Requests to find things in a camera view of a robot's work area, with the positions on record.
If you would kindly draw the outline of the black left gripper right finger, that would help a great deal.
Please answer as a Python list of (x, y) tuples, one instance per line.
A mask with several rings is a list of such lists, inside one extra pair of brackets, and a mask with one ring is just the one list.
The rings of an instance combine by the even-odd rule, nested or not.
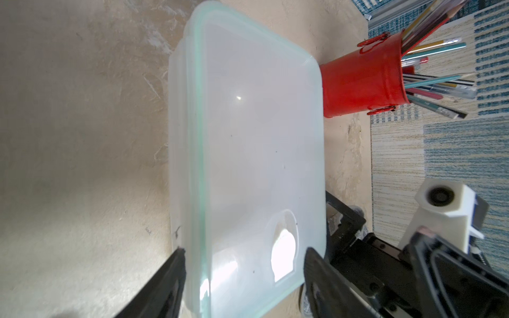
[(378, 317), (380, 258), (355, 250), (331, 260), (309, 247), (304, 259), (306, 295), (314, 317)]

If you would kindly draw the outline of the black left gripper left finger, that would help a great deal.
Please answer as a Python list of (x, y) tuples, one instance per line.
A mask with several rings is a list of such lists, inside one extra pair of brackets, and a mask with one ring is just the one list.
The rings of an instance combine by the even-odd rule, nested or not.
[(185, 281), (185, 250), (178, 248), (116, 317), (178, 317)]

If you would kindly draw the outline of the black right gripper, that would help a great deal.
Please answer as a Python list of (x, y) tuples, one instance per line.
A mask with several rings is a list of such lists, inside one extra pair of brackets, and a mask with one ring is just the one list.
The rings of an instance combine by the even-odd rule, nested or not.
[(340, 219), (327, 230), (326, 258), (374, 317), (507, 317), (508, 279), (440, 236), (419, 230), (403, 249), (368, 234), (361, 209), (330, 192)]

